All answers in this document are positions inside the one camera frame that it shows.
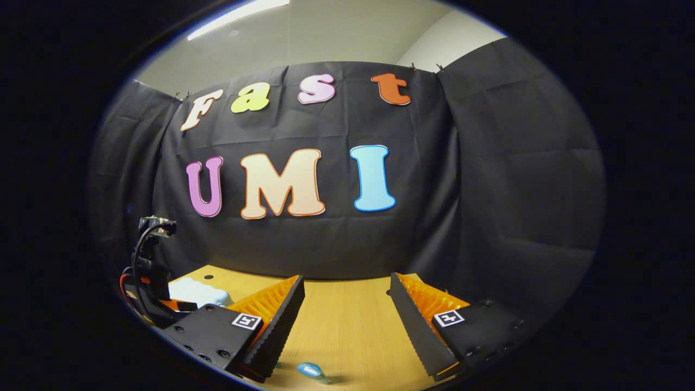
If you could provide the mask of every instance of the orange letter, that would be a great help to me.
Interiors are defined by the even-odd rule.
[[[246,206],[241,216],[248,220],[265,217],[261,193],[275,216],[282,213],[287,196],[292,191],[292,203],[287,212],[293,216],[314,216],[326,210],[318,199],[316,162],[320,150],[296,150],[288,159],[282,175],[278,175],[266,154],[251,154],[241,159],[246,169]]]
[[[408,95],[401,95],[398,87],[405,87],[408,85],[405,80],[396,79],[393,73],[384,73],[378,76],[374,76],[372,81],[379,84],[379,95],[382,99],[390,104],[397,104],[398,106],[404,106],[410,103],[410,97]]]

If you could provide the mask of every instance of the ceiling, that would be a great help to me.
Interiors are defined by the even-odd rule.
[[[318,61],[395,64],[449,6],[430,0],[290,0],[153,56],[137,80],[185,96],[227,79]]]

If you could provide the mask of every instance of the ceiling light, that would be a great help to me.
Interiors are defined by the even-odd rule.
[[[219,18],[209,22],[200,29],[193,31],[192,34],[188,36],[188,40],[200,37],[201,35],[208,33],[218,27],[224,26],[225,24],[234,22],[235,20],[253,15],[254,13],[259,13],[261,11],[270,10],[271,8],[277,8],[286,6],[290,3],[290,0],[256,0],[252,1],[244,6],[236,8],[229,11],[228,13],[220,16]]]

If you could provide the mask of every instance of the white object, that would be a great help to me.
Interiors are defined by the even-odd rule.
[[[210,285],[195,281],[191,278],[182,278],[176,282],[169,283],[169,297],[181,301],[190,301],[198,304],[201,308],[206,304],[215,304],[220,307],[227,307],[234,304],[229,294],[221,289],[216,289]]]
[[[270,10],[271,8],[277,8],[286,6],[290,3],[290,0],[256,0],[241,6],[235,10],[232,10],[219,18],[205,24],[205,26],[193,31],[188,36],[188,40],[200,37],[201,35],[208,33],[218,27],[224,26],[225,24],[232,23],[235,20],[239,20],[243,17],[253,15],[254,13],[259,13],[261,11]]]

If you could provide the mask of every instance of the black fabric curtain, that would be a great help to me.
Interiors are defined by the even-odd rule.
[[[603,159],[589,121],[509,38],[437,76],[461,156],[461,259],[450,291],[545,319],[578,286],[603,224]]]
[[[404,106],[370,79],[405,80]],[[330,74],[335,96],[302,104],[301,81]],[[268,105],[234,113],[242,88],[270,84]],[[219,89],[199,123],[181,131],[193,101]],[[356,209],[358,163],[350,150],[383,145],[391,208]],[[317,149],[325,211],[248,220],[240,162],[266,154],[278,173],[294,151]],[[186,166],[200,162],[211,199],[211,157],[222,157],[222,209],[198,214]],[[528,318],[550,316],[591,263],[603,220],[600,150],[562,83],[509,38],[435,73],[340,62],[278,67],[232,79],[182,102],[134,81],[111,109],[95,146],[92,225],[117,278],[137,239],[138,219],[178,221],[157,259],[182,276],[205,264],[269,276],[355,279],[417,273],[467,301],[492,298]]]
[[[133,80],[105,111],[89,167],[88,208],[97,261],[114,285],[130,264],[140,217],[152,213],[162,137],[180,103]]]

